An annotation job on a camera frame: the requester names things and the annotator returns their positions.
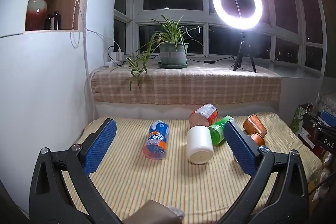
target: ring light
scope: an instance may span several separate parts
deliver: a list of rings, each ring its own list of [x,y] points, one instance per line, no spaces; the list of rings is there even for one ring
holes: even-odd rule
[[[218,16],[229,26],[236,29],[250,29],[253,28],[260,20],[263,14],[263,4],[261,0],[254,0],[255,11],[250,18],[238,18],[227,14],[221,4],[221,0],[213,0],[213,5]]]

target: plant pot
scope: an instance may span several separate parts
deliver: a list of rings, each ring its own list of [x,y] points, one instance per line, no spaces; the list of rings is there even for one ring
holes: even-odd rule
[[[185,49],[188,51],[189,43],[184,43]],[[177,44],[177,49],[173,43],[162,43],[160,48],[160,61],[162,65],[185,65],[187,59],[185,57],[185,52],[183,44]]]

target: yellow striped cloth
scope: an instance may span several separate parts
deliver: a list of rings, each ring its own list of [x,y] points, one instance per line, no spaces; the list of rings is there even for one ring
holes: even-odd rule
[[[273,152],[296,149],[301,155],[307,180],[321,167],[321,161],[291,132],[274,113],[258,113],[268,130],[266,145]],[[242,128],[247,116],[235,117]],[[214,146],[214,157],[204,165],[191,164],[185,153],[187,120],[165,120],[170,127],[167,156],[150,160],[142,154],[151,120],[113,117],[117,135],[98,170],[90,175],[107,204],[124,219],[152,199],[185,212],[185,224],[218,220],[233,204],[248,180],[234,161],[227,143]],[[87,126],[79,143],[95,132],[105,118]],[[76,207],[85,209],[76,194],[68,173],[64,178]],[[270,194],[276,174],[272,174],[257,205],[262,207]]]

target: blue and orange can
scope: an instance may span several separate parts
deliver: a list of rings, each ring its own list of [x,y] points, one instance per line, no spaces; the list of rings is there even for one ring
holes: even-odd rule
[[[156,121],[148,129],[148,138],[142,149],[147,158],[162,160],[167,154],[169,125],[163,121]]]

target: metal screw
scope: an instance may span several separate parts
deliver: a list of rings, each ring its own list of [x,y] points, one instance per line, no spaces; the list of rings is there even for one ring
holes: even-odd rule
[[[41,149],[41,154],[46,154],[48,152],[48,148],[42,148]]]
[[[78,151],[80,148],[81,148],[81,146],[78,143],[76,143],[73,146],[71,146],[71,150],[72,151]]]
[[[264,152],[264,153],[269,152],[269,148],[265,145],[261,145],[259,148],[261,152]]]

